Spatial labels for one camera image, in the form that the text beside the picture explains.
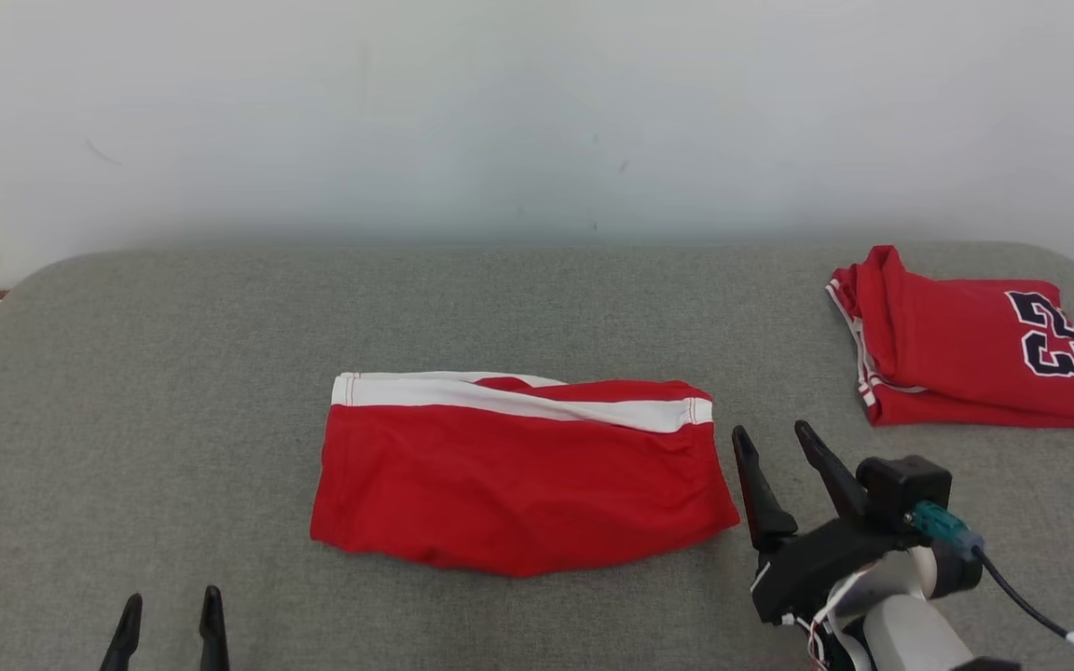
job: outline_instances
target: gray fabric surface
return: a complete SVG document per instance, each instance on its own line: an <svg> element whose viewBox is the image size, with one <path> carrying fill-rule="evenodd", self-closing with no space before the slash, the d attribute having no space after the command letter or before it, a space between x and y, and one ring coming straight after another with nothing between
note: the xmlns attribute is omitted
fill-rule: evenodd
<svg viewBox="0 0 1074 671"><path fill-rule="evenodd" d="M129 251L58 264L0 308L0 668L97 668L132 592L132 668L194 668L206 583L234 668L804 668L760 625L742 526L614 569L513 581L311 542L340 370L681 378L749 428L802 529L832 514L793 437L848 464L926 455L1010 581L1074 628L1074 431L873 429L823 285L865 247ZM1074 264L1018 245L902 246L933 277ZM976 654L1074 668L988 579L939 602Z"/></svg>

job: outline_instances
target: jersey number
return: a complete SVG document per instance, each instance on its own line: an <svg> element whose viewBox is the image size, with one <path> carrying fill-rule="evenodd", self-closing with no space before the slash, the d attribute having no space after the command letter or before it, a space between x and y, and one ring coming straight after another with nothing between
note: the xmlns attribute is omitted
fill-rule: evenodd
<svg viewBox="0 0 1074 671"><path fill-rule="evenodd" d="M1062 310L1041 293L1005 294L1018 321L1039 327L1021 337L1028 368L1045 378L1074 378L1074 329Z"/></svg>

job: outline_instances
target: teal connector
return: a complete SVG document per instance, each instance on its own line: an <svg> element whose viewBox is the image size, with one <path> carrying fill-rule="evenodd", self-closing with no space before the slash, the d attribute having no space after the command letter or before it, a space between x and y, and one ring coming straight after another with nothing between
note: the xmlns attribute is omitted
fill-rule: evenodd
<svg viewBox="0 0 1074 671"><path fill-rule="evenodd" d="M975 555L972 555L973 548L979 548L981 552L985 552L984 536L969 529L963 521L947 512L942 506L920 501L914 506L911 515L913 519L909 520L909 523L913 524L915 529L955 548L960 559L968 561L975 559Z"/></svg>

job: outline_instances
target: garment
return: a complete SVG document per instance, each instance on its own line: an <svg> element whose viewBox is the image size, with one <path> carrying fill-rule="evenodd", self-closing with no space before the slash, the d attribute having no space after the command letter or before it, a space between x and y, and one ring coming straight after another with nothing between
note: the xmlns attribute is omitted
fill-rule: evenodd
<svg viewBox="0 0 1074 671"><path fill-rule="evenodd" d="M832 273L873 425L1074 427L1074 327L1057 286L926 279L895 247Z"/></svg>
<svg viewBox="0 0 1074 671"><path fill-rule="evenodd" d="M524 577L638 560L739 521L711 398L686 383L344 373L309 534Z"/></svg>

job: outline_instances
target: folded red jersey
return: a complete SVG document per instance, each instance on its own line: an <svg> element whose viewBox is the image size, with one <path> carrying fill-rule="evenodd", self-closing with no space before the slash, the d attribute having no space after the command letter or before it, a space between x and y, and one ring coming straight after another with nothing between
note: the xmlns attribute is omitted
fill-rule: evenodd
<svg viewBox="0 0 1074 671"><path fill-rule="evenodd" d="M683 382L344 373L309 535L523 577L638 560L739 522L711 398Z"/></svg>
<svg viewBox="0 0 1074 671"><path fill-rule="evenodd" d="M827 292L852 329L873 425L1074 427L1074 327L1057 286L926 279L882 246Z"/></svg>

